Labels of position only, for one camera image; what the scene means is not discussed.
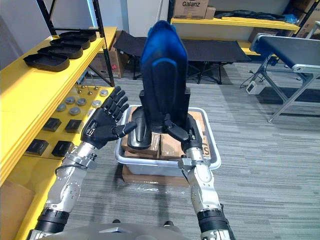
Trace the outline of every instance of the galanz box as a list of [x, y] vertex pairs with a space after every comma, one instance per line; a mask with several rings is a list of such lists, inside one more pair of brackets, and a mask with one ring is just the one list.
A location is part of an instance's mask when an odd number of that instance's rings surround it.
[[209, 0], [175, 0], [174, 17], [204, 19]]

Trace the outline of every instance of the white plastic bin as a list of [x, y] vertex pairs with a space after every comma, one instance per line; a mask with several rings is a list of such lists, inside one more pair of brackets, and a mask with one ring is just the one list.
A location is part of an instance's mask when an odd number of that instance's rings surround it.
[[[129, 108], [123, 113], [123, 118], [121, 121], [122, 125], [128, 122], [128, 118], [133, 107], [139, 107], [139, 105], [130, 105]], [[205, 127], [205, 135], [208, 140], [208, 145], [209, 145], [211, 160], [212, 160], [210, 169], [211, 170], [218, 169], [221, 165], [221, 158], [216, 145], [214, 135], [211, 131], [208, 116], [203, 109], [198, 107], [189, 107], [189, 111], [201, 113], [203, 122], [204, 122], [204, 127]], [[183, 176], [181, 173], [181, 169], [178, 168], [179, 159], [155, 160], [155, 159], [125, 157], [125, 152], [121, 147], [121, 142], [122, 142], [122, 138], [118, 139], [116, 142], [114, 157], [119, 163], [125, 164], [133, 174], [178, 176], [178, 177]]]

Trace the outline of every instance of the plastic tray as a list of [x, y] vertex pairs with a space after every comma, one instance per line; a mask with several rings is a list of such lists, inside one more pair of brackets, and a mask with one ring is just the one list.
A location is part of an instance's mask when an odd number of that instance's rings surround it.
[[56, 53], [36, 53], [26, 56], [23, 60], [30, 67], [54, 72], [65, 70], [70, 64], [67, 56]]
[[60, 37], [82, 37], [88, 38], [90, 42], [93, 42], [97, 39], [97, 34], [95, 30], [86, 30], [86, 31], [67, 31], [59, 34]]
[[[123, 118], [121, 124], [128, 122], [131, 109], [133, 107], [138, 107], [139, 105], [130, 105], [129, 108], [123, 113]], [[214, 135], [212, 133], [208, 116], [206, 112], [198, 107], [189, 107], [190, 112], [199, 112], [202, 115], [205, 127], [205, 135], [208, 140], [208, 145], [211, 154], [212, 164], [210, 166], [211, 170], [218, 169], [221, 165], [221, 157], [216, 145]], [[117, 140], [114, 157], [121, 163], [127, 165], [133, 174], [144, 174], [144, 175], [162, 175], [162, 176], [183, 176], [181, 170], [178, 168], [179, 159], [171, 160], [154, 160], [146, 158], [129, 158], [125, 157], [125, 152], [121, 147], [122, 138]]]
[[62, 54], [66, 55], [69, 59], [78, 59], [84, 53], [81, 45], [72, 44], [54, 44], [52, 46], [43, 47], [38, 50], [41, 54]]
[[50, 41], [51, 45], [55, 44], [72, 44], [72, 45], [81, 45], [82, 49], [87, 49], [90, 47], [90, 40], [87, 37], [62, 37]]

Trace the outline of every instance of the robot forearm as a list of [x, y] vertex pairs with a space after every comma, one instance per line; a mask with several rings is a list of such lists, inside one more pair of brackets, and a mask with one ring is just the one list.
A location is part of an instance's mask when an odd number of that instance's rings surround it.
[[64, 230], [69, 213], [79, 198], [87, 169], [96, 168], [95, 151], [93, 145], [82, 142], [65, 156], [62, 165], [55, 170], [56, 180], [48, 193], [37, 224], [29, 234], [29, 240], [40, 239]]
[[187, 171], [190, 195], [198, 218], [202, 240], [234, 240], [234, 235], [223, 212], [214, 188], [214, 175], [198, 147], [185, 151], [180, 167]]

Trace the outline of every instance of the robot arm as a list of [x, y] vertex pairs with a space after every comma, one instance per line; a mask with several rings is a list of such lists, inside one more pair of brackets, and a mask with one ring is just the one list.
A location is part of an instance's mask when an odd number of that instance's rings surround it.
[[235, 240], [214, 187], [211, 163], [203, 156], [202, 138], [196, 121], [188, 114], [183, 129], [172, 123], [170, 116], [167, 115], [164, 125], [167, 132], [181, 142], [181, 148], [185, 153], [178, 166], [190, 185], [191, 201], [198, 218], [201, 239]]
[[97, 167], [96, 151], [107, 142], [122, 138], [137, 126], [135, 122], [117, 126], [129, 106], [125, 104], [128, 98], [124, 95], [125, 92], [119, 86], [116, 87], [90, 116], [81, 133], [81, 144], [66, 154], [62, 165], [55, 170], [56, 180], [35, 228], [29, 233], [29, 240], [41, 239], [64, 230], [79, 198], [87, 170]]

